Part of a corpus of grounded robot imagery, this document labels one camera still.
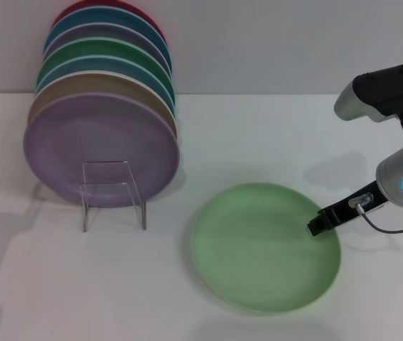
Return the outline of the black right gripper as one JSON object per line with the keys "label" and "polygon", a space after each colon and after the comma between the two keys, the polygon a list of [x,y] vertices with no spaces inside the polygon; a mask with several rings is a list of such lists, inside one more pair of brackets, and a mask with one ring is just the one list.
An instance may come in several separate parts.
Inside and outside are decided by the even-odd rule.
{"label": "black right gripper", "polygon": [[308,229],[311,234],[316,237],[321,233],[336,228],[340,223],[343,224],[358,217],[359,213],[355,208],[349,206],[348,201],[365,194],[370,194],[372,196],[371,202],[364,206],[365,212],[371,212],[386,203],[386,197],[380,191],[377,182],[371,182],[338,202],[335,208],[334,206],[330,206],[320,210],[318,215],[308,223]]}

